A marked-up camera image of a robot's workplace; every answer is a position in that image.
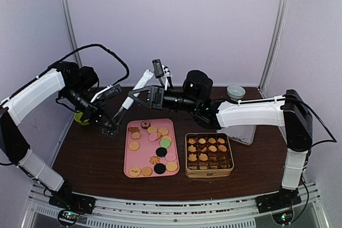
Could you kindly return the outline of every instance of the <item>pink cookie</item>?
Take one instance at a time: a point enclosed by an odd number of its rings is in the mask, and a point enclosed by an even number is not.
[[[152,133],[149,135],[149,140],[150,141],[155,141],[158,139],[158,134],[157,133]]]
[[[165,159],[167,161],[174,161],[176,159],[176,154],[170,152],[170,153],[166,154]]]

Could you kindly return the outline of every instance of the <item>round cookie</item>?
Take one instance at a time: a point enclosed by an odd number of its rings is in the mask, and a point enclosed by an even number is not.
[[[161,128],[158,130],[162,136],[167,136],[169,134],[169,130],[167,128]]]
[[[129,175],[132,177],[137,177],[141,174],[140,167],[132,167],[129,169]]]
[[[140,149],[140,143],[138,143],[137,141],[132,141],[132,142],[128,145],[128,148],[129,148],[131,151],[135,152],[135,151],[137,151],[137,150]]]
[[[168,140],[168,139],[163,139],[160,141],[160,146],[163,147],[163,148],[168,148],[170,147],[171,145],[171,142]]]
[[[156,128],[155,126],[150,126],[148,129],[147,129],[147,132],[149,133],[149,134],[151,134],[151,133],[157,133],[157,131],[158,131],[158,128]]]
[[[158,138],[158,134],[157,133],[152,133],[149,135],[149,140],[150,141],[156,141]]]
[[[171,136],[163,136],[161,139],[162,140],[163,139],[168,139],[170,141],[170,143],[172,143],[172,137]]]
[[[172,152],[166,154],[166,156],[165,156],[165,159],[167,161],[174,161],[176,158],[177,158],[176,154],[174,154]]]
[[[142,170],[143,176],[150,176],[152,174],[153,170],[150,167],[144,167]]]
[[[156,155],[160,158],[164,158],[167,154],[167,149],[163,148],[163,147],[159,147],[156,150]]]
[[[177,162],[170,161],[166,163],[166,170],[169,172],[174,172],[178,169],[178,164]]]
[[[166,171],[166,167],[164,164],[159,163],[154,166],[154,172],[156,172],[158,175],[164,174]]]

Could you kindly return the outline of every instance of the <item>flower-shaped cookie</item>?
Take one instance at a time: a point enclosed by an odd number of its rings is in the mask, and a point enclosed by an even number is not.
[[[160,163],[160,158],[157,156],[152,156],[152,157],[150,157],[150,163],[152,165],[158,164],[158,163]]]

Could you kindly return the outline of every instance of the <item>cookie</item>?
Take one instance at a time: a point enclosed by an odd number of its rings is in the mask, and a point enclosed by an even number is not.
[[[226,141],[224,140],[224,139],[222,139],[222,138],[219,138],[219,139],[217,139],[217,141],[220,143],[220,144],[224,144]]]
[[[196,152],[196,147],[194,147],[193,145],[190,145],[190,146],[188,147],[188,151],[189,151],[189,152]]]
[[[135,151],[137,151],[137,150],[140,149],[140,143],[138,143],[137,141],[132,141],[132,142],[128,145],[128,148],[129,148],[131,151],[135,152]]]
[[[216,143],[216,140],[211,137],[211,138],[209,138],[208,142],[211,143],[211,144],[214,144],[214,143]]]
[[[201,153],[199,156],[198,156],[198,159],[200,161],[207,161],[208,160],[208,156],[206,154],[203,154]]]
[[[212,145],[212,146],[209,146],[209,151],[211,151],[211,152],[217,152],[217,148],[214,146],[214,145]]]
[[[154,172],[156,172],[158,175],[164,174],[166,171],[166,167],[162,163],[158,163],[154,166]]]
[[[142,127],[143,129],[149,128],[150,125],[151,125],[151,123],[150,123],[149,121],[147,121],[147,120],[144,120],[143,122],[141,122],[141,127]]]
[[[158,149],[156,149],[156,155],[160,158],[164,158],[167,154],[167,149],[163,148],[163,147],[159,147]]]
[[[151,133],[157,133],[157,131],[158,131],[158,128],[156,128],[155,126],[151,126],[151,127],[149,127],[149,128],[147,129],[147,132],[148,132],[149,134],[151,134]]]
[[[169,134],[169,130],[167,128],[161,128],[158,130],[162,136],[167,136]]]
[[[144,167],[142,170],[143,176],[150,176],[152,174],[153,170],[150,167]]]
[[[190,139],[189,139],[189,144],[195,144],[195,142],[196,142],[195,139],[193,139],[193,138],[190,138]]]
[[[168,139],[170,143],[172,143],[172,138],[170,136],[163,136],[161,139]]]
[[[159,140],[161,137],[161,132],[157,131],[157,135],[158,135],[157,140]]]
[[[178,164],[177,162],[170,161],[166,163],[166,170],[169,172],[174,172],[178,169]]]
[[[152,156],[152,157],[150,157],[150,163],[152,165],[156,165],[156,164],[160,163],[160,158],[157,156]]]
[[[129,175],[133,177],[137,177],[141,174],[140,167],[132,167],[129,169]]]
[[[150,141],[156,141],[158,138],[158,134],[157,133],[152,133],[149,135],[149,140]]]
[[[205,140],[204,138],[201,138],[201,139],[198,140],[198,142],[199,142],[200,144],[205,144],[205,143],[206,143],[206,140]]]
[[[140,132],[140,129],[137,127],[130,127],[128,128],[128,131],[130,131],[131,133],[136,133],[136,132]]]
[[[226,152],[227,151],[227,147],[225,147],[224,145],[219,145],[219,151],[220,152]]]
[[[134,140],[140,139],[140,137],[141,137],[141,133],[140,132],[134,132],[131,135],[131,138],[134,139]]]
[[[196,160],[197,160],[197,157],[196,157],[195,154],[192,154],[192,153],[191,153],[191,154],[189,155],[189,157],[188,157],[188,160],[189,160],[189,161],[196,161]]]
[[[165,156],[165,159],[167,161],[174,161],[176,158],[177,158],[176,154],[174,154],[172,152],[166,154],[166,156]]]
[[[170,147],[171,142],[168,139],[163,139],[160,141],[160,147],[164,147],[165,149],[167,149],[168,147]]]

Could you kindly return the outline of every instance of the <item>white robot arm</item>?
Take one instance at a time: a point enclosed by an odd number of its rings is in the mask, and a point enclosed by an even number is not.
[[[98,82],[98,77],[91,67],[79,68],[73,62],[63,61],[71,54],[49,66],[44,73],[3,100],[0,105],[1,150],[13,164],[52,193],[50,204],[73,209],[76,203],[79,206],[81,202],[80,209],[77,211],[88,214],[92,213],[94,207],[94,198],[73,194],[71,184],[33,153],[18,130],[18,125],[27,114],[56,92],[59,99],[66,98],[75,106],[75,111],[83,113],[81,120],[104,125],[109,131],[109,136],[116,134],[125,112],[134,100],[148,108],[169,108],[191,112],[194,121],[207,129],[258,124],[285,126],[288,150],[282,192],[279,195],[281,199],[291,198],[290,203],[293,198],[298,197],[296,190],[312,146],[312,116],[308,109],[298,104],[301,99],[294,90],[288,90],[283,96],[262,100],[213,101],[209,98],[213,82],[204,73],[198,70],[190,71],[184,81],[183,90],[173,90],[168,68],[162,66],[160,60],[154,60],[154,73],[145,71],[134,89],[129,92],[122,107],[113,116],[107,110],[105,100],[121,92],[120,86],[114,83],[91,96],[89,89]],[[153,75],[156,78],[165,77],[168,83],[166,82],[162,87],[155,85],[146,87]],[[143,91],[149,92],[147,100],[139,98],[139,93]],[[260,204],[267,205],[265,199],[261,199]],[[268,206],[259,208],[259,211],[269,210]]]

